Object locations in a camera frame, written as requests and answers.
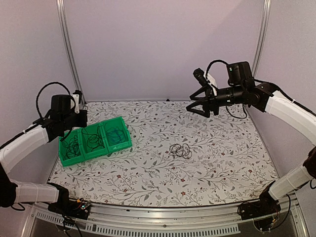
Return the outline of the right aluminium corner post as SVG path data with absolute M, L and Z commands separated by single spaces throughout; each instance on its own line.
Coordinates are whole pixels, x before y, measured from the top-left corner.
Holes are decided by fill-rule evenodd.
M 253 65 L 252 65 L 252 72 L 254 76 L 256 76 L 259 69 L 260 59 L 261 59 L 262 51 L 264 48 L 265 38 L 266 38 L 268 25 L 269 25 L 270 11 L 271 11 L 271 0 L 264 0 L 260 30 L 259 30 L 259 37 L 258 37 L 256 51 L 254 55 Z

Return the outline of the green bin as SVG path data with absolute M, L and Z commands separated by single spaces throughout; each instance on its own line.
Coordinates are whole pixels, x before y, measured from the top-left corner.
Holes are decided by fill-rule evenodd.
M 107 145 L 103 140 L 101 123 L 81 128 L 80 135 L 85 160 L 98 158 L 108 153 Z
M 68 136 L 59 138 L 59 158 L 63 167 L 71 166 L 84 161 L 81 151 L 79 129 L 71 131 Z
M 100 122 L 103 140 L 109 153 L 115 153 L 132 147 L 130 133 L 122 117 L 112 118 Z

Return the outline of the green bin left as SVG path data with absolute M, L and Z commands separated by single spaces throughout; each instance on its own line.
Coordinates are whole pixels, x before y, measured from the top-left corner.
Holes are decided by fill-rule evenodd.
M 68 136 L 59 138 L 59 158 L 63 167 L 71 166 L 84 161 L 81 151 L 79 129 L 71 131 Z

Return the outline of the front aluminium rail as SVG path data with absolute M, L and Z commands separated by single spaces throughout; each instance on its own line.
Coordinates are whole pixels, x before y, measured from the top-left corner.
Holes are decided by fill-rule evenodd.
M 200 207 L 129 207 L 91 205 L 87 219 L 64 222 L 47 205 L 31 207 L 22 230 L 24 237 L 309 237 L 303 212 L 294 194 L 280 200 L 273 215 L 242 219 L 239 203 Z

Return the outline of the floral table mat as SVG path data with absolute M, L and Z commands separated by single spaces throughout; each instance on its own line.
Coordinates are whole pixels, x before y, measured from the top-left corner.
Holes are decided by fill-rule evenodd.
M 132 206 L 202 206 L 255 199 L 278 178 L 240 105 L 204 118 L 186 102 L 89 103 L 88 122 L 122 117 L 132 147 L 50 176 L 74 198 Z

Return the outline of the aluminium corner post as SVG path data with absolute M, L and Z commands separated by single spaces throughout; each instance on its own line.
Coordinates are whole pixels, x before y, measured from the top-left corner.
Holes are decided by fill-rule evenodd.
M 57 5 L 57 14 L 58 14 L 60 28 L 62 32 L 64 47 L 65 47 L 67 59 L 69 62 L 69 67 L 70 67 L 71 75 L 74 81 L 74 85 L 75 85 L 76 90 L 80 90 L 83 93 L 83 88 L 79 80 L 79 74 L 76 67 L 75 57 L 73 54 L 64 1 L 56 0 L 56 5 Z
M 252 72 L 254 76 L 256 76 L 259 69 L 260 59 L 261 59 L 262 51 L 264 48 L 265 38 L 266 38 L 268 25 L 269 25 L 270 11 L 271 11 L 271 0 L 264 0 L 260 30 L 259 30 L 259 37 L 258 37 L 256 51 L 254 55 L 253 65 L 252 65 Z

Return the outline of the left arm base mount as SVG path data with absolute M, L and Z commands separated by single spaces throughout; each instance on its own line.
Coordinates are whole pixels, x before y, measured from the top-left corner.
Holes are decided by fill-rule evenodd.
M 54 183 L 47 183 L 55 187 L 58 193 L 58 200 L 48 204 L 48 210 L 61 215 L 87 220 L 90 212 L 90 202 L 82 198 L 71 199 L 68 189 Z

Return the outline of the left aluminium corner post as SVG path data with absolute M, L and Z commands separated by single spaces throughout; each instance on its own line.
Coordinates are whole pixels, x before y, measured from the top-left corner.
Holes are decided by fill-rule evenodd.
M 71 75 L 74 81 L 74 85 L 75 85 L 76 90 L 80 90 L 83 93 L 83 88 L 79 80 L 79 74 L 76 67 L 75 57 L 73 54 L 64 1 L 56 0 L 56 5 L 57 5 L 57 14 L 58 14 L 60 28 L 62 32 L 64 47 L 65 47 L 67 59 L 69 62 L 69 67 L 70 67 Z

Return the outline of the green bin right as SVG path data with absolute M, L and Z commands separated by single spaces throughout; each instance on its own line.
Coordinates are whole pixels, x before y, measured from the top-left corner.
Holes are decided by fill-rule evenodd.
M 109 153 L 115 153 L 132 147 L 130 133 L 122 117 L 112 118 L 100 122 L 103 140 Z

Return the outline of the green bin middle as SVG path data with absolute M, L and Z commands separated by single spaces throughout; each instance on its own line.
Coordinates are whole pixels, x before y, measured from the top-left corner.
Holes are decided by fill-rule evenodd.
M 81 128 L 80 135 L 85 160 L 98 158 L 108 153 L 107 145 L 103 140 L 101 123 Z

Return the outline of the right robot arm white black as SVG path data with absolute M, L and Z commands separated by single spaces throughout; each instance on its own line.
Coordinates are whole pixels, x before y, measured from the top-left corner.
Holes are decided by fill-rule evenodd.
M 236 104 L 247 105 L 272 115 L 305 136 L 313 145 L 316 143 L 316 115 L 286 95 L 274 83 L 254 78 L 250 64 L 246 61 L 225 64 L 228 72 L 228 87 L 219 89 L 214 79 L 208 78 L 208 71 L 197 68 L 193 76 L 201 85 L 190 96 L 192 104 L 187 111 L 209 118 L 219 114 L 220 107 Z M 266 215 L 275 202 L 286 194 L 297 190 L 316 177 L 316 150 L 312 149 L 302 165 L 289 171 L 271 183 L 260 194 L 255 205 L 259 215 Z

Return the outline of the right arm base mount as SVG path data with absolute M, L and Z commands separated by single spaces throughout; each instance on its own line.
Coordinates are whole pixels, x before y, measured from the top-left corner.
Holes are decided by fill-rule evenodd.
M 260 219 L 254 222 L 254 226 L 261 232 L 270 231 L 279 218 L 281 207 L 278 200 L 274 200 L 268 190 L 264 190 L 259 195 L 259 200 L 254 202 L 242 202 L 237 213 L 242 220 L 253 219 L 270 215 L 268 218 Z

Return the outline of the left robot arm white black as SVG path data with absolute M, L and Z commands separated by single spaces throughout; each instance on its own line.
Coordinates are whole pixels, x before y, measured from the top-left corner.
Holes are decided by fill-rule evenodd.
M 39 147 L 56 138 L 65 141 L 74 128 L 87 126 L 87 110 L 80 109 L 82 92 L 67 91 L 64 95 L 53 95 L 46 115 L 36 110 L 39 118 L 28 128 L 2 144 L 0 147 L 0 205 L 11 207 L 16 203 L 45 202 L 53 204 L 62 214 L 70 214 L 73 203 L 69 191 L 56 184 L 34 184 L 19 182 L 8 177 L 9 172 L 22 159 Z

